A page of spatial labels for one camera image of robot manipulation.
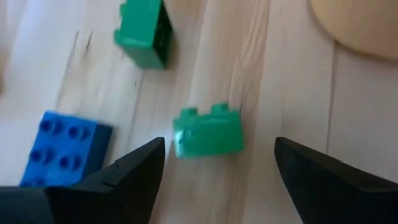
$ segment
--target wooden floor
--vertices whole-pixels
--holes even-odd
[[[44,110],[111,123],[107,162],[157,136],[168,150],[151,223],[301,223],[276,168],[285,136],[398,182],[398,64],[334,42],[309,0],[165,0],[166,72],[112,39],[123,0],[0,0],[0,183],[19,183]],[[181,108],[242,109],[237,155],[176,159]]]

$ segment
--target lego brick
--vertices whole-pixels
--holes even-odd
[[[229,110],[227,103],[213,105],[210,114],[201,116],[196,108],[183,109],[173,125],[177,157],[239,152],[244,148],[239,110]]]
[[[127,0],[114,40],[141,68],[167,67],[172,25],[162,0]]]
[[[112,127],[46,111],[21,187],[71,185],[102,168]]]

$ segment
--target plastic brick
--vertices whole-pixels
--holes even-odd
[[[122,23],[115,42],[141,68],[167,67],[172,25],[162,0],[127,0],[120,5]]]
[[[196,108],[181,110],[174,120],[177,157],[208,156],[239,152],[244,148],[239,110],[227,103],[213,105],[210,114],[198,115]]]
[[[112,127],[44,113],[21,187],[71,185],[102,168]]]

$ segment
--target beige round object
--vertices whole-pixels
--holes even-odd
[[[398,0],[311,0],[320,24],[342,44],[398,60]]]

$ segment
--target green lego brick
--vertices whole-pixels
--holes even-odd
[[[183,109],[173,125],[177,157],[239,152],[244,148],[239,110],[229,110],[227,103],[213,105],[211,113],[204,115],[198,115],[196,108]]]
[[[162,0],[127,0],[114,40],[141,68],[167,67],[172,25]]]

